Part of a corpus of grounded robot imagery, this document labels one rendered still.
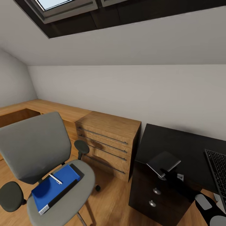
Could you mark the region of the folder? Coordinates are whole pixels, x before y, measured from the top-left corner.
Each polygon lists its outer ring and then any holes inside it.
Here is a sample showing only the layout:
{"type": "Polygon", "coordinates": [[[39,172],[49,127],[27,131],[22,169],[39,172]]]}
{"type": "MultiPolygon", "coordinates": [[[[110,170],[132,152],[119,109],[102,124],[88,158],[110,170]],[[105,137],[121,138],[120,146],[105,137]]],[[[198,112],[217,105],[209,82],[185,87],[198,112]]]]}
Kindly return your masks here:
{"type": "Polygon", "coordinates": [[[53,175],[62,184],[49,177],[43,183],[33,189],[32,195],[40,215],[47,211],[59,198],[61,198],[74,184],[80,180],[80,176],[68,164],[53,175]]]}

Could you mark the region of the notebook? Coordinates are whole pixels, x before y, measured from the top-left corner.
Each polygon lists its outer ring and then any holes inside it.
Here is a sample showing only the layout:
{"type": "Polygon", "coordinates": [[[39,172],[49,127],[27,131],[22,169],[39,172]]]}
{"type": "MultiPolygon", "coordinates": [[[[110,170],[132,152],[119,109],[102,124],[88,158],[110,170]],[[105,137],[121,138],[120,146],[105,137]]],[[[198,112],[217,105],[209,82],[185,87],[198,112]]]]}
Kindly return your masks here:
{"type": "Polygon", "coordinates": [[[175,156],[171,155],[167,151],[164,151],[154,157],[151,161],[147,162],[147,165],[154,170],[161,178],[165,174],[160,170],[160,168],[170,172],[181,161],[175,156]]]}

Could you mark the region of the swivel chair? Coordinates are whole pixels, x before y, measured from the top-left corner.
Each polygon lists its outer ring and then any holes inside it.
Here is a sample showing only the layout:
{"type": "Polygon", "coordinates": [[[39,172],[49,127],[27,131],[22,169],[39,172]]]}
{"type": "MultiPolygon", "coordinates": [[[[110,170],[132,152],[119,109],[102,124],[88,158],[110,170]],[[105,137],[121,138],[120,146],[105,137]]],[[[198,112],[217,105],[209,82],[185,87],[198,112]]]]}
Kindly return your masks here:
{"type": "Polygon", "coordinates": [[[74,146],[79,151],[78,159],[65,163],[70,158],[72,144],[57,111],[0,127],[0,154],[16,179],[30,185],[36,182],[40,185],[51,176],[44,180],[42,178],[61,164],[51,175],[69,164],[80,176],[80,180],[42,215],[38,212],[32,193],[25,200],[21,187],[15,181],[1,187],[1,207],[7,212],[14,212],[27,204],[28,217],[33,226],[64,226],[75,215],[83,226],[87,226],[79,210],[94,187],[99,191],[100,186],[95,184],[93,169],[82,160],[82,154],[90,152],[88,145],[76,140],[74,146]]]}

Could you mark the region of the pen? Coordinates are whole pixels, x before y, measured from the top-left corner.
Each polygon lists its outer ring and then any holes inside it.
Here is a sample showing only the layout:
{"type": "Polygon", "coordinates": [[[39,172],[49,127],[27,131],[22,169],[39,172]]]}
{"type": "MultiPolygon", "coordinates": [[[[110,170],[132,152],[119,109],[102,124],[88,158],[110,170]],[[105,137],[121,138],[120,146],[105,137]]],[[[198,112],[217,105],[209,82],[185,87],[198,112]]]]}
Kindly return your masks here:
{"type": "Polygon", "coordinates": [[[56,180],[56,182],[58,182],[58,184],[62,184],[62,182],[60,180],[58,180],[57,178],[55,178],[53,175],[49,174],[52,178],[54,178],[56,180]]]}

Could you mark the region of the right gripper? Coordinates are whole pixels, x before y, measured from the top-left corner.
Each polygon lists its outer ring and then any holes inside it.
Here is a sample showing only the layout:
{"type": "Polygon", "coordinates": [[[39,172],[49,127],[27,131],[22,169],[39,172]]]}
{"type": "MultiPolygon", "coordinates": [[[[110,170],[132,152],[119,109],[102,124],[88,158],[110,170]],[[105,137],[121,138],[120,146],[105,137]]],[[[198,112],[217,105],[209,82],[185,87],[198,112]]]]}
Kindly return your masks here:
{"type": "Polygon", "coordinates": [[[181,195],[183,195],[185,188],[188,186],[177,177],[177,172],[170,173],[162,168],[160,170],[165,174],[165,178],[169,181],[169,188],[175,188],[181,195]]]}

